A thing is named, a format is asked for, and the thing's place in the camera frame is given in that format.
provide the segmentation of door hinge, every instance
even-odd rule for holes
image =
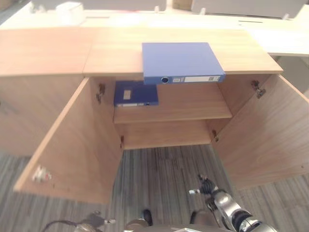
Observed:
[[[32,176],[32,180],[35,182],[44,182],[52,178],[51,173],[47,168],[39,166]]]
[[[125,141],[125,137],[123,135],[121,136],[120,141],[121,141],[120,148],[123,148]]]
[[[257,98],[261,98],[266,93],[265,89],[260,89],[259,84],[260,84],[259,81],[251,81],[251,86],[256,92]]]
[[[103,97],[104,93],[105,93],[105,85],[99,84],[98,85],[98,93],[96,93],[96,98],[97,98],[99,104],[101,104],[101,102],[102,102],[102,97]]]
[[[219,141],[219,137],[217,136],[216,130],[212,130],[212,135],[213,135],[213,138],[214,138],[215,142],[218,142]]]

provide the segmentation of black cable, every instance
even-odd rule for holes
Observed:
[[[62,223],[62,224],[66,224],[69,226],[77,226],[77,223],[73,222],[73,221],[67,221],[67,220],[56,220],[56,221],[51,221],[48,224],[45,225],[44,229],[42,230],[42,232],[45,232],[51,225],[55,224],[55,223]]]

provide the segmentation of open cabinet door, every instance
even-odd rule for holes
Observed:
[[[101,90],[98,83],[104,84]],[[112,122],[113,93],[113,81],[85,78],[39,145],[14,189],[108,203],[123,153],[121,139]],[[47,173],[39,172],[40,167]]]
[[[238,189],[309,172],[309,103],[280,75],[269,77],[212,141]]]

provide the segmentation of lower shelf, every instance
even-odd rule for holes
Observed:
[[[210,144],[206,120],[116,124],[124,149]]]

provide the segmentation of white desk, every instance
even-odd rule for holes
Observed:
[[[0,29],[61,27],[55,11],[31,14],[30,3],[4,22]],[[309,55],[309,5],[293,20],[254,17],[195,15],[190,11],[171,8],[155,13],[123,13],[85,10],[86,21],[81,27],[173,27],[246,29],[251,36],[274,56]]]

